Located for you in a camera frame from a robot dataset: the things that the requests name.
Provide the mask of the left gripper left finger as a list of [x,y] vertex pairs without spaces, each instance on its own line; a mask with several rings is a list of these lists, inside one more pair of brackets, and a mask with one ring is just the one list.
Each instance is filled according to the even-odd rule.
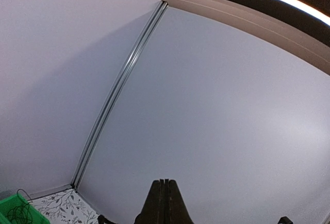
[[154,180],[141,212],[134,223],[163,223],[164,221],[164,179]]

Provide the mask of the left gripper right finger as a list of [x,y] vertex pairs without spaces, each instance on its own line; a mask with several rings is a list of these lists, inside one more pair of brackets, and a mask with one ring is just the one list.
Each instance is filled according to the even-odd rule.
[[164,223],[193,224],[175,180],[164,181]]

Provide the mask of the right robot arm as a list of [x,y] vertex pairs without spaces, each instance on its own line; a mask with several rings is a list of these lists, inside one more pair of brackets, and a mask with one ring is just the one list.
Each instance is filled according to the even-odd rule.
[[278,224],[293,224],[293,221],[287,216],[283,216],[279,219]]

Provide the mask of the floral table mat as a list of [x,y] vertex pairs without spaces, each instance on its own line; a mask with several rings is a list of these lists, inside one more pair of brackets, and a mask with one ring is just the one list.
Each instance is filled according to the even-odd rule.
[[99,214],[73,189],[34,199],[32,205],[50,223],[98,223]]

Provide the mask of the right green bin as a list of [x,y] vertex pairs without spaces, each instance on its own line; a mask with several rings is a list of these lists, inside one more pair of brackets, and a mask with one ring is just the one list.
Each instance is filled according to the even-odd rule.
[[20,194],[1,200],[1,224],[50,224],[50,221],[36,210]]

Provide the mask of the right aluminium post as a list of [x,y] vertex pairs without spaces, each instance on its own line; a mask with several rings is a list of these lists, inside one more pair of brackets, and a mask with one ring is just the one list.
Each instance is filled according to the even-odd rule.
[[128,80],[138,59],[140,58],[140,55],[142,54],[142,51],[144,50],[149,38],[159,24],[167,8],[168,3],[166,1],[160,1],[157,4],[155,10],[151,14],[149,20],[147,21],[130,53],[128,54],[128,57],[125,60],[122,68],[120,69],[87,138],[77,168],[70,183],[73,189],[77,190],[79,188],[92,153],[97,145],[102,130],[104,129],[106,121],[114,105],[116,104],[116,101],[118,100],[126,81]]

